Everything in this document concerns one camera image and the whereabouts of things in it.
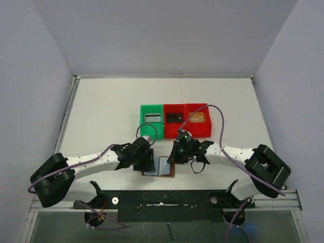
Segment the brown leather card holder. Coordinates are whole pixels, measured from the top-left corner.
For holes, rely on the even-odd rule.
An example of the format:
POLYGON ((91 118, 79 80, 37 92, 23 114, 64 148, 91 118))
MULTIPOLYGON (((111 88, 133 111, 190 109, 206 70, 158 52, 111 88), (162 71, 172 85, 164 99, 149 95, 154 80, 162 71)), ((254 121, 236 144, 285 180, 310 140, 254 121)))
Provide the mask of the brown leather card holder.
POLYGON ((168 163, 167 156, 154 156, 155 171, 142 172, 142 176, 171 177, 175 176, 175 165, 168 163))

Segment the red plastic bin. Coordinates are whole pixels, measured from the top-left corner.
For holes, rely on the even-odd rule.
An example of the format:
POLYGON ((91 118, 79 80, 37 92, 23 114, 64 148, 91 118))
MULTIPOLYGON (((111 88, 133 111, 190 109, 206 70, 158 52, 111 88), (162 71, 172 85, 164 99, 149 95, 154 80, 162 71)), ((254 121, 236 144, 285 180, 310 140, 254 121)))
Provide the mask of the red plastic bin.
MULTIPOLYGON (((190 112, 195 112, 199 108, 205 106, 206 103, 186 103, 186 118, 189 117, 190 112)), ((205 115, 204 123, 190 123, 189 121, 184 126, 184 130, 189 131, 193 138, 208 138, 212 133, 212 122, 210 118, 209 108, 205 107, 198 112, 203 112, 205 115)))
POLYGON ((185 104, 164 104, 164 138, 175 139, 178 136, 178 129, 185 120, 185 104), (181 113, 183 115, 182 123, 166 123, 167 113, 181 113))

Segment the silver credit card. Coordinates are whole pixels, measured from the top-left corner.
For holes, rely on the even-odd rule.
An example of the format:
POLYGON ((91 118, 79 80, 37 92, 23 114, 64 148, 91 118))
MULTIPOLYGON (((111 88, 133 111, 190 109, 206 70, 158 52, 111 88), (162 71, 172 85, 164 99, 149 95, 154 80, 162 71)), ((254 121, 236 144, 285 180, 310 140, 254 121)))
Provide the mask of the silver credit card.
POLYGON ((144 114, 144 122, 145 123, 159 123, 159 122, 161 122, 161 114, 160 113, 144 114))

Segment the green plastic bin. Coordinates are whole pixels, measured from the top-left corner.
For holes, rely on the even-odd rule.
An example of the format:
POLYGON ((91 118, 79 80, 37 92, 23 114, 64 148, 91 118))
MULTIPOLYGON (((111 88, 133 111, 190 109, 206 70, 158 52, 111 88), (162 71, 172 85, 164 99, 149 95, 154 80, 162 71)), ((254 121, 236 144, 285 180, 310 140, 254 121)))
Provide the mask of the green plastic bin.
POLYGON ((151 124, 155 129, 150 125, 144 125, 140 128, 140 134, 142 136, 148 135, 151 136, 152 139, 162 140, 164 139, 164 110, 162 104, 154 104, 154 105, 141 105, 140 106, 140 124, 151 124), (160 113, 161 114, 161 122, 159 123, 145 123, 144 122, 144 114, 147 113, 160 113))

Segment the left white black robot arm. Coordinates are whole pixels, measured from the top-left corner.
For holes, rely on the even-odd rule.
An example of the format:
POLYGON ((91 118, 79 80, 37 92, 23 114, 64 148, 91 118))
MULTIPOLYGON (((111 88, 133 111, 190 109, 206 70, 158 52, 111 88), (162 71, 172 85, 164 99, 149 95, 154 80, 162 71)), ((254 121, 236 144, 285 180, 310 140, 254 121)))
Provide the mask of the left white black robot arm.
POLYGON ((137 138, 133 143, 112 144, 101 153, 64 157, 55 153, 30 177, 28 192, 37 195, 41 205, 49 208, 62 200, 81 200, 97 208, 103 202, 99 186, 93 182, 79 182, 80 178, 104 171, 133 167, 146 172, 155 169, 150 136, 137 138))

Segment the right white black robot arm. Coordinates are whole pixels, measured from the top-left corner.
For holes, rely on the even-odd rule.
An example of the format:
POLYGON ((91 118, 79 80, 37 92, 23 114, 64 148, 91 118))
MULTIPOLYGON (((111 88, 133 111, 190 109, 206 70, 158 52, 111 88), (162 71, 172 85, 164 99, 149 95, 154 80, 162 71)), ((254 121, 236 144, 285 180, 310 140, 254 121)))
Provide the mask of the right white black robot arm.
POLYGON ((225 200, 237 207, 244 199, 258 194, 270 198, 284 195, 282 188, 291 174, 289 166, 268 146, 257 148, 222 147, 212 141, 174 141, 167 160, 170 164, 196 161, 204 165, 223 165, 241 169, 249 177, 235 179, 227 189, 225 200))

